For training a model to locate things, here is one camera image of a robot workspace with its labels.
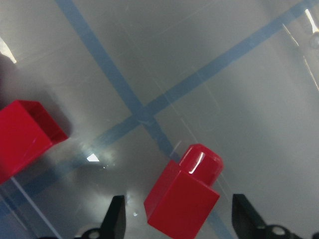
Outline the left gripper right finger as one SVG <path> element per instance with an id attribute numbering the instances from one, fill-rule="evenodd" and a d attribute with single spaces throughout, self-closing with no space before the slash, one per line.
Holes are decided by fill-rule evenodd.
<path id="1" fill-rule="evenodd" d="M 233 194 L 232 227 L 239 239 L 264 239 L 266 223 L 244 194 Z"/>

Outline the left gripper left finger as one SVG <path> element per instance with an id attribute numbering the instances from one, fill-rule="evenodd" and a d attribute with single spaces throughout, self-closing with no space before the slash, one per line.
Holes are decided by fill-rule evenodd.
<path id="1" fill-rule="evenodd" d="M 126 231 L 125 197 L 114 196 L 100 226 L 101 239 L 123 239 Z"/>

